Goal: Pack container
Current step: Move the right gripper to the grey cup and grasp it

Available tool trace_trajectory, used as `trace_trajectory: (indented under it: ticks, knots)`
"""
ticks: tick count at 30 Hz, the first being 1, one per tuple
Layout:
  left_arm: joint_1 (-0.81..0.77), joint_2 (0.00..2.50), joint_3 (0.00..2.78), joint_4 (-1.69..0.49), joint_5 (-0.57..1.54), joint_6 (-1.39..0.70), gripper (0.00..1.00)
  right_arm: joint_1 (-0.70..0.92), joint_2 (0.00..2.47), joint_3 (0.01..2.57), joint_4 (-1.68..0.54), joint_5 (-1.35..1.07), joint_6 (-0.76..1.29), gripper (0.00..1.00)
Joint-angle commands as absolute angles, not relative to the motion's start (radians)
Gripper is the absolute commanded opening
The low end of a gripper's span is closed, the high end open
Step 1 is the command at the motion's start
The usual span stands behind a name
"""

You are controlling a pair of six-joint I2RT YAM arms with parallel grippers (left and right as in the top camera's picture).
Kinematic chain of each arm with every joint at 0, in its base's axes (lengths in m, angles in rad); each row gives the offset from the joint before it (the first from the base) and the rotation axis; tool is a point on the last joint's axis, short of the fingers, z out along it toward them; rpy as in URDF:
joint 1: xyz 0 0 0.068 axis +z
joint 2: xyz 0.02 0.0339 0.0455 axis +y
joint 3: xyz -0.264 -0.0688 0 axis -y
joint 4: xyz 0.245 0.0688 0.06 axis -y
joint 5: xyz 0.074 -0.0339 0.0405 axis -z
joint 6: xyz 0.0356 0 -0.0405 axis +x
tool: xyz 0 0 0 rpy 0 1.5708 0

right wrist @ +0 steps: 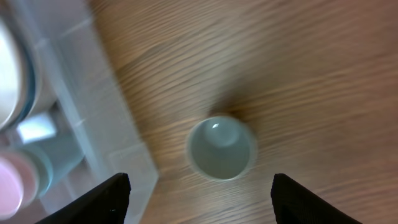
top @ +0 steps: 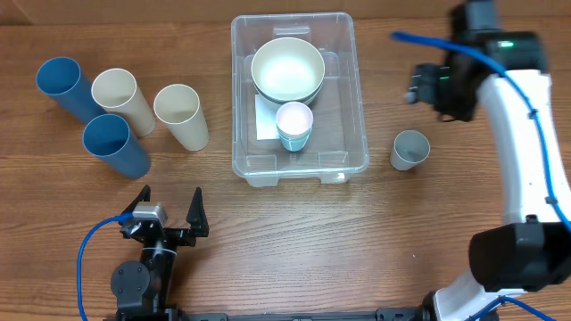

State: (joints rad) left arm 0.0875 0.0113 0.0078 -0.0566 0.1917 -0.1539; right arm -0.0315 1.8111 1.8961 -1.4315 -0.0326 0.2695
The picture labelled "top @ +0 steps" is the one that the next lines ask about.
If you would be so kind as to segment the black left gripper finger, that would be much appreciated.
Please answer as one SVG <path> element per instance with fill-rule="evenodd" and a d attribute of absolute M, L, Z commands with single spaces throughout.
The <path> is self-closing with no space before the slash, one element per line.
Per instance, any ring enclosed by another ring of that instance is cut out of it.
<path fill-rule="evenodd" d="M 135 207 L 140 202 L 149 202 L 151 197 L 151 187 L 149 185 L 145 185 L 138 196 L 129 204 L 129 206 L 122 211 L 122 214 L 125 213 L 132 213 Z"/>
<path fill-rule="evenodd" d="M 208 237 L 210 228 L 203 206 L 203 193 L 200 187 L 196 187 L 189 210 L 186 215 L 186 222 L 190 225 L 192 234 L 195 237 Z"/>

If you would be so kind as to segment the light blue small cup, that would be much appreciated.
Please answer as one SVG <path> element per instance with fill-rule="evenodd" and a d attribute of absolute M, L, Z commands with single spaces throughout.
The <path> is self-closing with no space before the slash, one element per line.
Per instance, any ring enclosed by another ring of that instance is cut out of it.
<path fill-rule="evenodd" d="M 289 152 L 299 152 L 307 143 L 308 137 L 287 137 L 281 136 L 280 141 L 282 145 L 289 151 Z"/>

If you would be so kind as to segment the teal small cup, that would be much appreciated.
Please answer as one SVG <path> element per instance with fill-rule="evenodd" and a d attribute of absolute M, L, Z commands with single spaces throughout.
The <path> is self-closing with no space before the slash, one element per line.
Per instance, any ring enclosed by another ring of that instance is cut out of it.
<path fill-rule="evenodd" d="M 282 130 L 281 128 L 278 128 L 277 132 L 279 134 L 279 137 L 283 140 L 287 140 L 287 141 L 300 140 L 300 139 L 307 139 L 312 132 L 312 128 L 305 130 L 301 134 L 289 134 L 289 133 L 285 132 L 284 130 Z"/>

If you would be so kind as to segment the pink small cup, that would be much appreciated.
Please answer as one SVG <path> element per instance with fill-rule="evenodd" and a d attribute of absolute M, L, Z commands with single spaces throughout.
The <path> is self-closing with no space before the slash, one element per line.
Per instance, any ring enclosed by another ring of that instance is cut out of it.
<path fill-rule="evenodd" d="M 311 109 L 298 102 L 286 103 L 276 113 L 277 128 L 281 128 L 289 134 L 301 134 L 312 128 L 313 120 Z"/>

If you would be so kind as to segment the cream bowl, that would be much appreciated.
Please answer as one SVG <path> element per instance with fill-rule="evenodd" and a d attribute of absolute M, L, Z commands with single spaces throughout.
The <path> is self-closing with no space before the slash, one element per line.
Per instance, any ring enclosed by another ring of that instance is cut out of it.
<path fill-rule="evenodd" d="M 305 105 L 310 105 L 313 100 L 317 97 L 318 95 L 318 91 L 312 93 L 311 95 L 308 95 L 306 97 L 303 97 L 302 99 L 297 99 L 296 102 L 298 103 L 303 103 Z M 292 103 L 293 100 L 278 100 L 275 98 L 272 98 L 262 92 L 258 92 L 258 96 L 262 99 L 262 101 L 267 104 L 271 109 L 277 111 L 282 105 L 286 104 L 286 103 Z"/>
<path fill-rule="evenodd" d="M 305 80 L 318 84 L 324 81 L 325 60 L 311 43 L 297 37 L 281 37 L 264 44 L 253 56 L 252 82 L 271 79 Z"/>

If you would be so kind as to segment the dark blue bowl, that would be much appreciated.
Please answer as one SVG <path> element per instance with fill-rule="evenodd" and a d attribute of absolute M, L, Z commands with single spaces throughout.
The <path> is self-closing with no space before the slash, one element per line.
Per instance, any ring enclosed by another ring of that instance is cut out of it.
<path fill-rule="evenodd" d="M 259 95 L 274 104 L 281 105 L 290 102 L 309 104 L 317 98 L 323 84 L 323 81 L 315 84 L 305 80 L 271 79 L 261 83 L 261 86 L 255 85 L 255 88 Z"/>

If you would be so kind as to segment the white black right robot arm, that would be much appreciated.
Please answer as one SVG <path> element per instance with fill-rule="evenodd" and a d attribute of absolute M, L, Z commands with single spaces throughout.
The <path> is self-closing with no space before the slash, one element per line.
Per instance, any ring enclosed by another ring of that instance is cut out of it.
<path fill-rule="evenodd" d="M 417 320 L 494 320 L 505 303 L 570 276 L 570 186 L 550 107 L 551 79 L 540 37 L 507 31 L 494 3 L 466 1 L 449 14 L 451 36 L 395 31 L 393 39 L 445 51 L 419 64 L 409 103 L 430 104 L 440 121 L 470 121 L 477 106 L 492 125 L 503 182 L 502 224 L 474 235 L 468 270 L 429 293 Z"/>

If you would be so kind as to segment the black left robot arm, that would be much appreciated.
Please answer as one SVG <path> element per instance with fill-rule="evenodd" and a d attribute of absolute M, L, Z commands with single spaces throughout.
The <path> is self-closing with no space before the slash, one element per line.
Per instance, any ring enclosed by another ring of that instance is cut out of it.
<path fill-rule="evenodd" d="M 117 298 L 117 320 L 186 320 L 186 313 L 169 304 L 171 277 L 179 247 L 194 247 L 196 239 L 209 235 L 202 189 L 194 191 L 185 228 L 167 227 L 167 212 L 152 202 L 145 185 L 124 209 L 128 217 L 120 224 L 125 239 L 143 245 L 139 260 L 126 261 L 112 273 L 111 289 Z"/>

